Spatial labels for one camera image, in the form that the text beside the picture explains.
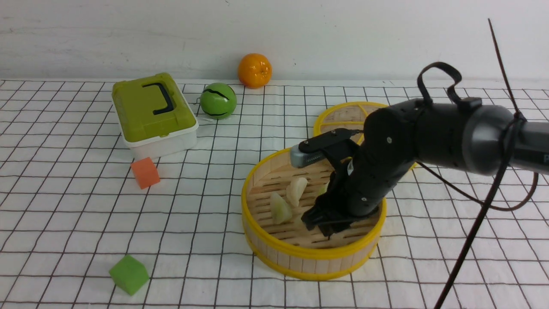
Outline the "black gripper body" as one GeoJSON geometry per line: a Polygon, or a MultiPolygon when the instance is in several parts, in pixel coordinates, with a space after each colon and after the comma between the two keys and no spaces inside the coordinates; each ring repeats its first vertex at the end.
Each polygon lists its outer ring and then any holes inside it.
{"type": "Polygon", "coordinates": [[[384,197],[386,186],[371,175],[334,172],[327,192],[316,197],[301,220],[307,230],[318,227],[324,236],[331,236],[375,215],[384,197]]]}

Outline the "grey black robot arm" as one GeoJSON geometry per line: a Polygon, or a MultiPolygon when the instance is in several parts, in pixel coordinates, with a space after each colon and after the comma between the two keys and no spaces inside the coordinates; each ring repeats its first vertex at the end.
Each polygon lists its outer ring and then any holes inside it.
{"type": "Polygon", "coordinates": [[[343,127],[307,139],[291,149],[292,166],[327,159],[334,171],[302,222],[331,236],[369,218],[415,162],[492,176],[510,146],[513,118],[479,98],[461,104],[413,99],[370,113],[361,144],[351,139],[359,130],[343,127]]]}

